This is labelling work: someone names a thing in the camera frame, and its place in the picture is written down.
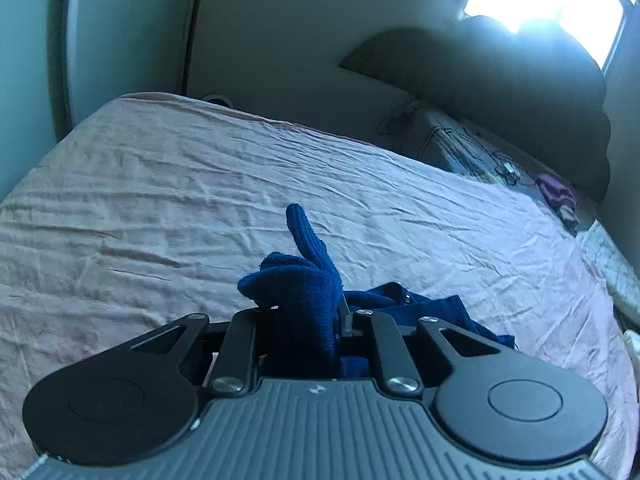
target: blue fabric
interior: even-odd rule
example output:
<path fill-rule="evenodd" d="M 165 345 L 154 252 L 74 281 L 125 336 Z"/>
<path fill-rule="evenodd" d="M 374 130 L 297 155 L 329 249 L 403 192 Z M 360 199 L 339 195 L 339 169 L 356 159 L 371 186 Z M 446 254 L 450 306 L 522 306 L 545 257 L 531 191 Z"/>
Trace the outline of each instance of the blue fabric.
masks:
<path fill-rule="evenodd" d="M 278 307 L 276 348 L 263 361 L 262 373 L 315 378 L 366 374 L 366 360 L 339 359 L 337 355 L 342 281 L 326 245 L 316 236 L 298 204 L 287 207 L 287 227 L 302 257 L 271 253 L 258 272 L 238 282 L 240 293 L 254 300 L 259 308 Z M 419 317 L 435 316 L 510 348 L 514 346 L 512 336 L 497 336 L 474 322 L 457 296 L 430 300 L 399 283 L 387 283 L 365 292 L 348 290 L 344 297 L 352 311 L 381 309 L 400 325 L 415 326 Z"/>

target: wall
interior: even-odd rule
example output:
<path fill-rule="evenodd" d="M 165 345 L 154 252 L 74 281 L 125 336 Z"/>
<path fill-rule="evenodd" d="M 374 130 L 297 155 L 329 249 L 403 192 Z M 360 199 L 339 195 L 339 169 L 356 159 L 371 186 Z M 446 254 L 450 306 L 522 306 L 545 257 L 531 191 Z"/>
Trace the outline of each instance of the wall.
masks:
<path fill-rule="evenodd" d="M 61 22 L 49 0 L 0 0 L 0 200 L 55 145 L 56 121 L 64 129 L 48 70 L 49 31 Z"/>
<path fill-rule="evenodd" d="M 640 272 L 640 7 L 628 17 L 607 71 L 611 180 L 600 213 L 605 227 Z"/>
<path fill-rule="evenodd" d="M 66 74 L 75 126 L 129 92 L 179 92 L 193 0 L 69 0 Z"/>
<path fill-rule="evenodd" d="M 370 139 L 409 96 L 338 67 L 389 27 L 442 27 L 466 0 L 201 0 L 188 94 Z"/>

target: white logo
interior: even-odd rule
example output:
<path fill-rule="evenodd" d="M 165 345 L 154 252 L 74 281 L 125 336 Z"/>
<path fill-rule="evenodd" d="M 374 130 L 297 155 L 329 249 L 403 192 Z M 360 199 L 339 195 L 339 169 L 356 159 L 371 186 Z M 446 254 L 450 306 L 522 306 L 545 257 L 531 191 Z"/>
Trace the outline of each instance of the white logo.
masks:
<path fill-rule="evenodd" d="M 309 388 L 309 391 L 314 395 L 320 395 L 322 392 L 326 391 L 326 388 L 322 386 L 322 384 L 316 384 L 316 386 Z"/>

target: headboard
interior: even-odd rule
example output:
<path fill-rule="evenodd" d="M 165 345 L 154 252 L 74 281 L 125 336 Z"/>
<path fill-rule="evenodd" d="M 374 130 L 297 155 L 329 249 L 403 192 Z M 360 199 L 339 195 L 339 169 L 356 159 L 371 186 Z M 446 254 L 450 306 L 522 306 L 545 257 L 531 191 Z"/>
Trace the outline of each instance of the headboard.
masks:
<path fill-rule="evenodd" d="M 531 20 L 517 34 L 486 16 L 445 32 L 397 28 L 365 41 L 340 66 L 491 130 L 602 202 L 610 136 L 604 78 L 556 22 Z"/>

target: silver bolt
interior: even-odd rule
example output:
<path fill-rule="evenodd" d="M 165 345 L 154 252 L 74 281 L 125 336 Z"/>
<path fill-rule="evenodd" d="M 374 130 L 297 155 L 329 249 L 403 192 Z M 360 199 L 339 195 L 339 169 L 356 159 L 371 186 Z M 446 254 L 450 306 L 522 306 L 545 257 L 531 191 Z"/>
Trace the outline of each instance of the silver bolt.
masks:
<path fill-rule="evenodd" d="M 418 381 L 409 377 L 391 377 L 386 387 L 395 394 L 411 394 L 420 387 Z"/>
<path fill-rule="evenodd" d="M 220 394 L 236 394 L 244 388 L 244 383 L 237 377 L 216 377 L 211 387 Z"/>

